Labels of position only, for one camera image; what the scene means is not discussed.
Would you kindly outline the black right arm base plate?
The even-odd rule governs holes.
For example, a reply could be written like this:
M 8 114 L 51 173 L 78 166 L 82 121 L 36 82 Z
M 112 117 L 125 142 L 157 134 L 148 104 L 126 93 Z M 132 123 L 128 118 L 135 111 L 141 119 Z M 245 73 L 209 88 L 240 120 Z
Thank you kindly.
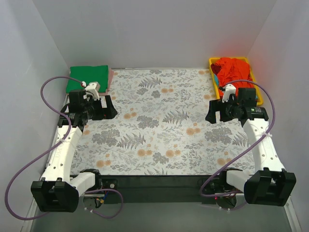
M 199 186 L 199 195 L 205 197 L 208 195 L 208 198 L 231 198 L 235 197 L 238 193 L 242 193 L 237 188 L 228 185 L 225 181 L 220 180 L 219 177 L 215 177 L 210 182 L 208 182 L 204 187 L 203 184 L 208 180 L 208 176 L 206 178 L 200 178 L 197 182 Z

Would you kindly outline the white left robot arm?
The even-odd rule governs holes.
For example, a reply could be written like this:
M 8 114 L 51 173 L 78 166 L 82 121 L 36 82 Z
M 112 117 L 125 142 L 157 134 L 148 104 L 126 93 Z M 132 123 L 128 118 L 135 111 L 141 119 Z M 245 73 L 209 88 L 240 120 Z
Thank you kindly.
M 113 119 L 117 111 L 111 97 L 105 96 L 106 107 L 100 97 L 90 90 L 73 90 L 69 102 L 61 109 L 57 124 L 58 146 L 52 150 L 47 168 L 39 181 L 32 182 L 31 193 L 42 212 L 74 212 L 79 197 L 88 190 L 98 193 L 103 182 L 97 169 L 82 170 L 70 177 L 71 164 L 77 144 L 88 121 Z

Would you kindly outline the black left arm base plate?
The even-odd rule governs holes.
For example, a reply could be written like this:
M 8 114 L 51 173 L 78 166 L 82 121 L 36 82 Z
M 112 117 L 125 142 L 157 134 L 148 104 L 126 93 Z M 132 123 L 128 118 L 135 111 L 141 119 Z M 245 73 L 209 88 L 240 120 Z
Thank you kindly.
M 118 190 L 118 180 L 115 178 L 99 178 L 98 189 L 102 188 Z

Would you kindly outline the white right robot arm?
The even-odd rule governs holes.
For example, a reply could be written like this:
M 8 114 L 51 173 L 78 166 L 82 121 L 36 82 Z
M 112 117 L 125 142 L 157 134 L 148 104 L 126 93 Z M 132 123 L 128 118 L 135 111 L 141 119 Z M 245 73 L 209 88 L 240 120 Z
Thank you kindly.
M 253 153 L 255 173 L 250 176 L 244 171 L 226 167 L 217 172 L 222 196 L 229 191 L 244 194 L 249 204 L 284 206 L 296 184 L 294 173 L 286 171 L 275 150 L 268 115 L 263 107 L 257 106 L 255 88 L 236 89 L 232 84 L 222 88 L 223 97 L 210 101 L 205 120 L 216 123 L 216 112 L 220 121 L 237 119 L 246 133 Z

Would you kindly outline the orange t shirt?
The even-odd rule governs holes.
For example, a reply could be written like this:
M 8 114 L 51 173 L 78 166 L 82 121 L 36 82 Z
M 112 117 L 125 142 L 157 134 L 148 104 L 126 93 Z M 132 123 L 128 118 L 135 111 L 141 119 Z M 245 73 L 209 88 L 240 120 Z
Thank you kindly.
M 217 87 L 223 87 L 234 80 L 252 80 L 250 65 L 239 58 L 220 58 L 211 63 L 211 70 Z

